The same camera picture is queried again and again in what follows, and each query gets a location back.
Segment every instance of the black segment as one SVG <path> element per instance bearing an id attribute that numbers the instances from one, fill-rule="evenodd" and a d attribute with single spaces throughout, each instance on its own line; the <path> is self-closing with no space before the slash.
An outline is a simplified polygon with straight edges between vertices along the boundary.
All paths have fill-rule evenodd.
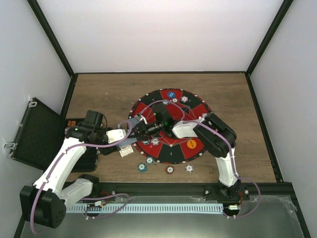
<path id="1" fill-rule="evenodd" d="M 180 145 L 170 147 L 164 144 L 156 160 L 159 160 L 161 163 L 168 162 L 172 164 L 180 164 L 185 161 L 185 157 Z"/>
<path id="2" fill-rule="evenodd" d="M 158 100 L 163 100 L 162 95 L 160 94 L 159 90 L 153 91 L 148 95 L 141 98 L 141 102 L 145 105 L 149 105 L 150 103 Z"/>
<path id="3" fill-rule="evenodd" d="M 180 101 L 180 103 L 189 106 L 191 109 L 194 109 L 202 103 L 202 101 L 199 98 L 195 97 L 195 95 L 185 90 L 183 91 L 182 96 L 186 96 L 188 98 L 188 101 L 186 103 Z"/>

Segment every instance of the blue circular label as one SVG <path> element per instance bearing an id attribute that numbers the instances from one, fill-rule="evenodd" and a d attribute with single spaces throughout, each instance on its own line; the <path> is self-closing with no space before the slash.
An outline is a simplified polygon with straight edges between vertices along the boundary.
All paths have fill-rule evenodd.
<path id="1" fill-rule="evenodd" d="M 175 98 L 176 94 L 174 92 L 168 92 L 167 96 L 169 98 Z"/>

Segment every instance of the black frame edge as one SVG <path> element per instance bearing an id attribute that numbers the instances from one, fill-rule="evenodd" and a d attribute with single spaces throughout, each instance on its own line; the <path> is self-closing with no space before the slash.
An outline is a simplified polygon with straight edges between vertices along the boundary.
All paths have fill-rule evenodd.
<path id="1" fill-rule="evenodd" d="M 14 233 L 14 238 L 20 238 L 22 236 L 23 228 L 25 225 L 25 219 L 23 217 L 23 214 L 21 215 L 20 221 L 18 223 L 18 226 L 16 228 L 16 231 Z"/>
<path id="2" fill-rule="evenodd" d="M 61 115 L 61 117 L 63 119 L 66 118 L 67 111 L 68 111 L 68 108 L 69 108 L 69 104 L 70 104 L 70 101 L 71 101 L 71 97 L 73 96 L 73 92 L 74 92 L 75 85 L 76 85 L 76 82 L 77 82 L 77 78 L 78 78 L 78 74 L 77 73 L 74 74 L 74 76 L 70 78 L 70 82 L 69 82 L 69 86 L 68 86 L 68 89 L 67 89 L 67 92 L 66 92 L 65 100 L 64 100 L 63 106 L 62 106 L 61 111 L 60 111 L 60 115 Z"/>
<path id="3" fill-rule="evenodd" d="M 255 108 L 257 116 L 258 116 L 258 120 L 259 120 L 259 123 L 260 123 L 261 131 L 262 131 L 263 138 L 264 138 L 265 145 L 266 145 L 266 149 L 267 149 L 267 152 L 268 152 L 268 156 L 269 156 L 269 158 L 271 160 L 271 164 L 272 164 L 272 168 L 273 168 L 273 172 L 274 172 L 276 181 L 277 182 L 283 182 L 284 181 L 283 175 L 282 175 L 282 172 L 281 172 L 280 167 L 278 165 L 278 161 L 277 161 L 277 158 L 276 158 L 276 155 L 275 155 L 275 152 L 274 152 L 274 149 L 273 149 L 273 145 L 272 145 L 271 139 L 269 137 L 269 134 L 268 134 L 268 131 L 267 131 L 267 128 L 266 128 L 266 125 L 265 125 L 265 121 L 264 121 L 264 118 L 263 118 L 263 115 L 262 115 L 262 112 L 261 112 L 261 109 L 260 109 L 260 106 L 259 106 L 259 102 L 257 100 L 257 96 L 256 96 L 256 93 L 254 91 L 254 88 L 253 88 L 253 85 L 252 85 L 252 82 L 251 82 L 251 78 L 247 74 L 246 74 L 246 79 L 247 79 L 247 83 L 248 83 L 248 86 L 249 86 L 250 94 L 251 94 L 251 97 L 252 97 L 253 105 L 254 105 L 254 108 Z"/>
<path id="4" fill-rule="evenodd" d="M 273 22 L 271 23 L 270 27 L 268 28 L 256 54 L 254 55 L 248 69 L 247 74 L 251 75 L 256 68 L 257 64 L 259 63 L 264 51 L 266 50 L 267 46 L 269 45 L 271 39 L 273 38 L 276 30 L 278 29 L 279 25 L 281 24 L 284 16 L 286 15 L 288 9 L 292 5 L 293 0 L 284 0 L 281 7 L 279 8 L 277 14 Z"/>
<path id="5" fill-rule="evenodd" d="M 245 71 L 141 71 L 141 72 L 80 72 L 78 74 L 198 74 L 198 73 L 246 73 Z"/>
<path id="6" fill-rule="evenodd" d="M 64 65 L 68 75 L 72 77 L 74 75 L 74 71 L 71 68 L 64 51 L 62 50 L 53 30 L 51 29 L 44 13 L 41 10 L 41 7 L 37 0 L 27 0 L 31 9 L 33 10 L 36 18 L 38 19 L 40 25 L 42 26 L 43 30 L 45 31 L 50 43 L 52 44 L 53 48 L 55 49 L 61 63 Z"/>

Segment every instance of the small card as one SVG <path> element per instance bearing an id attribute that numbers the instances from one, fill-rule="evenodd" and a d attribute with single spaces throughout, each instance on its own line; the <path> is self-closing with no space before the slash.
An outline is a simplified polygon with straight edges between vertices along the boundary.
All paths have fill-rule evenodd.
<path id="1" fill-rule="evenodd" d="M 127 156 L 127 155 L 133 153 L 133 149 L 132 149 L 131 145 L 120 147 L 120 149 L 121 150 L 119 152 L 120 152 L 121 157 L 124 157 L 124 156 Z"/>

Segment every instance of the orange circular label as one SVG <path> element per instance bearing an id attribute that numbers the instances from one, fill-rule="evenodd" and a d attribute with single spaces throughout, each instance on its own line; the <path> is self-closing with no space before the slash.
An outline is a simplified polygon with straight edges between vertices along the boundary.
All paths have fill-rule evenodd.
<path id="1" fill-rule="evenodd" d="M 188 148 L 190 148 L 190 149 L 195 149 L 196 146 L 197 146 L 197 143 L 196 143 L 195 140 L 189 140 L 189 141 L 187 141 L 187 146 L 188 146 Z"/>

